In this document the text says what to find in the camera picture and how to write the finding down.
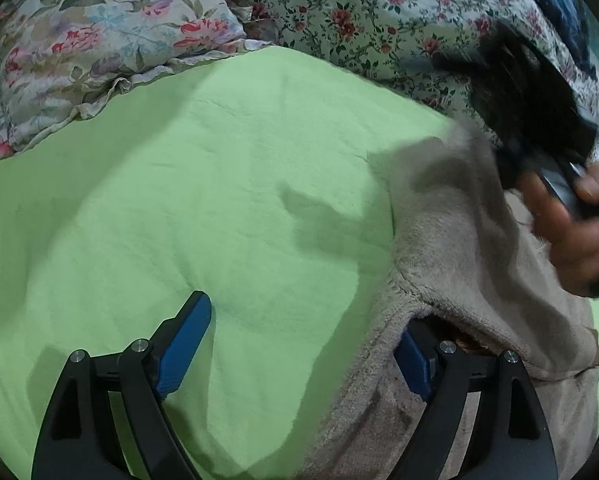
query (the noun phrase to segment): floral pillow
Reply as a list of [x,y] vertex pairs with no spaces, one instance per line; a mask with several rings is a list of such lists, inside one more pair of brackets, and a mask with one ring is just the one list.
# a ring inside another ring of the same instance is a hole
[[261,48],[225,0],[12,0],[0,9],[0,158],[199,61]]

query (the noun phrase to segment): blue gripper pad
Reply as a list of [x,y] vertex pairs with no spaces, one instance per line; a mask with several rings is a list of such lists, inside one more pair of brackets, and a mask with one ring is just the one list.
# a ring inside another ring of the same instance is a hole
[[417,343],[406,330],[395,349],[395,360],[404,376],[408,389],[428,402],[433,394],[431,372]]
[[210,298],[201,294],[161,358],[159,378],[154,390],[162,400],[177,391],[182,384],[190,362],[210,325],[211,317]]

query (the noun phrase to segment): finger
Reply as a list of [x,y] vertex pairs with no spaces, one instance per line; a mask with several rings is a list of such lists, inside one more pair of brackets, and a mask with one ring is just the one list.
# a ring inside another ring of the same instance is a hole
[[536,215],[550,198],[548,190],[537,173],[526,172],[521,175],[517,184],[524,197],[524,204],[531,214]]
[[558,243],[550,248],[554,266],[569,265],[599,252],[599,218],[574,224]]
[[594,164],[587,169],[586,176],[575,183],[575,189],[577,195],[585,202],[599,204],[599,164]]
[[586,296],[590,285],[599,280],[599,251],[576,264],[557,267],[557,275],[568,292]]
[[563,240],[573,225],[573,219],[558,199],[549,196],[534,214],[533,232],[552,244]]

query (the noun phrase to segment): green blanket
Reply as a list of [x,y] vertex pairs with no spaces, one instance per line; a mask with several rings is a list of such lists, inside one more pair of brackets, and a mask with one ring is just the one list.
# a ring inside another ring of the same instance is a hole
[[[167,412],[202,474],[291,475],[367,326],[388,150],[428,108],[271,47],[117,96],[0,162],[0,454],[22,480],[71,351],[121,351],[195,289],[214,322]],[[127,458],[145,477],[121,402]]]

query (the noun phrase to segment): person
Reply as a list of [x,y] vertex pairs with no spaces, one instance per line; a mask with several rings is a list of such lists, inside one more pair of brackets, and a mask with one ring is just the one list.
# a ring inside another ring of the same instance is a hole
[[[588,296],[589,283],[599,279],[599,218],[575,221],[535,173],[524,173],[518,188],[534,218],[534,234],[551,244],[550,261],[562,287]],[[585,202],[599,204],[599,164],[588,168],[575,191]]]

